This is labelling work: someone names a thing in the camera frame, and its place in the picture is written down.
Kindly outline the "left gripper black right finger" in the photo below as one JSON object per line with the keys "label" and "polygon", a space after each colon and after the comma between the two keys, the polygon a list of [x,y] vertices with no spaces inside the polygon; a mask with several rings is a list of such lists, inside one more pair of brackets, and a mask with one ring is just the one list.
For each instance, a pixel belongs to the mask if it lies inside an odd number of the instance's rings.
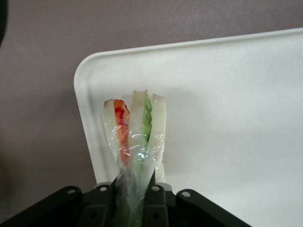
{"label": "left gripper black right finger", "polygon": [[153,173],[144,198],[145,227],[248,227],[249,224],[191,189],[174,194]]}

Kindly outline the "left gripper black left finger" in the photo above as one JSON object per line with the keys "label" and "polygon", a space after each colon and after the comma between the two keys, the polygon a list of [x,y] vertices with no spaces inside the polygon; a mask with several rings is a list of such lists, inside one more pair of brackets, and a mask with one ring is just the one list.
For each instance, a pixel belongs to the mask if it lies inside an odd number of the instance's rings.
{"label": "left gripper black left finger", "polygon": [[2,227],[112,227],[114,188],[108,183],[83,193],[67,186],[1,223]]}

